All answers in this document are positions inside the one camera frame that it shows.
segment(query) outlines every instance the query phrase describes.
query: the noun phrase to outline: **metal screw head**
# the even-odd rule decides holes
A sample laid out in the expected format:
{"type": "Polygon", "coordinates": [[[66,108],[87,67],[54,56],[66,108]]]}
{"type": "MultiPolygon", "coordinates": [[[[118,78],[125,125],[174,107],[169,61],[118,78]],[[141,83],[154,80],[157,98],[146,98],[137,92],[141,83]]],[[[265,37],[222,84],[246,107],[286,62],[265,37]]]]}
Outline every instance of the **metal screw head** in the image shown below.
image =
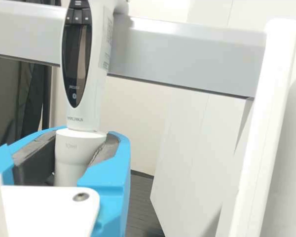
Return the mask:
{"type": "Polygon", "coordinates": [[[85,200],[87,200],[89,197],[90,197],[90,195],[87,194],[87,193],[79,193],[79,194],[76,194],[76,195],[73,197],[73,200],[74,200],[74,201],[85,201],[85,200]]]}

